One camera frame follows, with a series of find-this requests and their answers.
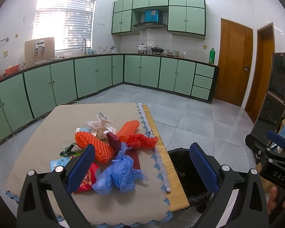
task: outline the blue gripper pad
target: blue gripper pad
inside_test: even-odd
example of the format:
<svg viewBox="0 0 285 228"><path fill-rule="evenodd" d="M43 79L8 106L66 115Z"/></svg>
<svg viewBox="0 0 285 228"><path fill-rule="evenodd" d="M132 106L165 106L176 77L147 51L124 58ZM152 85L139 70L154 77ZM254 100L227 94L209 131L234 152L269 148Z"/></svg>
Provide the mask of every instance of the blue gripper pad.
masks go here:
<svg viewBox="0 0 285 228"><path fill-rule="evenodd" d="M219 191L219 185L217 181L217 174L202 154L200 149L193 143L189 149L190 159L194 164L198 174L200 175L203 183L208 191L216 194Z"/></svg>
<svg viewBox="0 0 285 228"><path fill-rule="evenodd" d="M91 144L80 154L67 177L66 191L70 194L76 192L95 159L95 148Z"/></svg>
<svg viewBox="0 0 285 228"><path fill-rule="evenodd" d="M269 130L267 132L267 138L273 143L276 143L280 148L285 148L285 138L277 134L276 132Z"/></svg>

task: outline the white pot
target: white pot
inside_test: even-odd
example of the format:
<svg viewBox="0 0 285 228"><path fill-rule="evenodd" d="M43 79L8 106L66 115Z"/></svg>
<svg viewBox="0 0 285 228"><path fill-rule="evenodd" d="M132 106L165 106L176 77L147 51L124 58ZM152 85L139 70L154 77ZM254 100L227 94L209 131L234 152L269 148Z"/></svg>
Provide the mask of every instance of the white pot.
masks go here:
<svg viewBox="0 0 285 228"><path fill-rule="evenodd" d="M140 46L138 46L138 51L147 51L147 46L146 45L140 45Z"/></svg>

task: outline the metal screw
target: metal screw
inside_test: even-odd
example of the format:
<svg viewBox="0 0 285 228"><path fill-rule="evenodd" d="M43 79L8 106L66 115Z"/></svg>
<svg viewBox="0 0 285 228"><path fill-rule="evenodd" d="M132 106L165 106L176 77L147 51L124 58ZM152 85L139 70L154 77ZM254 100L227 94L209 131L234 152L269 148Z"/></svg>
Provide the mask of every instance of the metal screw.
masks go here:
<svg viewBox="0 0 285 228"><path fill-rule="evenodd" d="M30 170L29 172L28 172L28 175L29 176L32 176L32 175L34 175L35 174L35 171L34 170Z"/></svg>
<svg viewBox="0 0 285 228"><path fill-rule="evenodd" d="M57 167L55 168L55 171L56 171L56 172L62 172L62 171L63 171L63 167L62 167L62 166L57 166Z"/></svg>
<svg viewBox="0 0 285 228"><path fill-rule="evenodd" d="M252 173L253 175L256 175L256 174L257 174L257 170L256 170L256 169L251 169L250 171L251 171L251 173Z"/></svg>
<svg viewBox="0 0 285 228"><path fill-rule="evenodd" d="M228 165L223 165L223 166L222 166L222 169L223 169L224 171L229 171L229 170L230 170L230 167L229 167Z"/></svg>

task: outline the white blinds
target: white blinds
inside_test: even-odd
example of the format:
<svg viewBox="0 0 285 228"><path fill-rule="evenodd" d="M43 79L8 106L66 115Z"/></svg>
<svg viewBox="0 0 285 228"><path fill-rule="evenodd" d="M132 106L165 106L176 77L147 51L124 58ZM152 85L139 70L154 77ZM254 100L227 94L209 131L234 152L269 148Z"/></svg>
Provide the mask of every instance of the white blinds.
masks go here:
<svg viewBox="0 0 285 228"><path fill-rule="evenodd" d="M33 39L55 37L55 51L92 47L96 0L38 0Z"/></svg>

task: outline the gray floor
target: gray floor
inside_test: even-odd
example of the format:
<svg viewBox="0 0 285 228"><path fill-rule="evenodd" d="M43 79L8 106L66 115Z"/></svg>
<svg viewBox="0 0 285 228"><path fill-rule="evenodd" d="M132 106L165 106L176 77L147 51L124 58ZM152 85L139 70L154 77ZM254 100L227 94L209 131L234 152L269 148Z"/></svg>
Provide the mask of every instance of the gray floor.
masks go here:
<svg viewBox="0 0 285 228"><path fill-rule="evenodd" d="M253 123L243 108L214 99L206 104L185 97L122 84L76 104L142 103L148 105L167 148L189 148L197 142L208 155L235 171L247 172L255 166L244 139ZM17 204L5 195L5 183L23 147L43 119L25 128L0 146L0 192L14 214ZM190 227L198 220L195 208L173 213L167 223L140 227Z"/></svg>

